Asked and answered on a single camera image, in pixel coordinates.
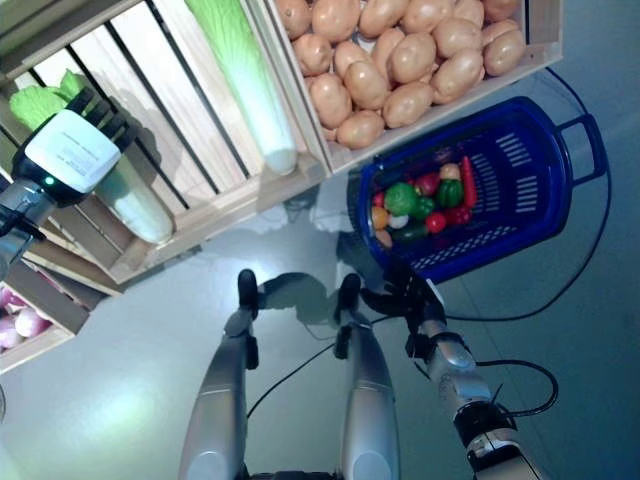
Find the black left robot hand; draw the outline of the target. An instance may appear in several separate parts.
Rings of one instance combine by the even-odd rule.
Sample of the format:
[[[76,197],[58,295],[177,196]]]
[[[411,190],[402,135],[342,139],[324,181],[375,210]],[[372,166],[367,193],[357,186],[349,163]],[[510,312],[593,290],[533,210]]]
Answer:
[[[109,104],[93,103],[88,87],[67,98],[53,87],[30,86],[9,100],[30,130],[12,159],[14,181],[34,183],[58,207],[78,204],[113,170],[138,129]]]

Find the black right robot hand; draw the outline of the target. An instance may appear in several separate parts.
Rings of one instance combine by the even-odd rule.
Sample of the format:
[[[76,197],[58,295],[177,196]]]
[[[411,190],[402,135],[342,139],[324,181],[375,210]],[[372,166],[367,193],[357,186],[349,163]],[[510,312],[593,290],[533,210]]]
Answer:
[[[383,276],[382,291],[369,287],[360,290],[365,304],[372,310],[390,317],[402,317],[411,334],[417,334],[427,321],[446,323],[442,300],[429,282],[412,272],[392,272]]]

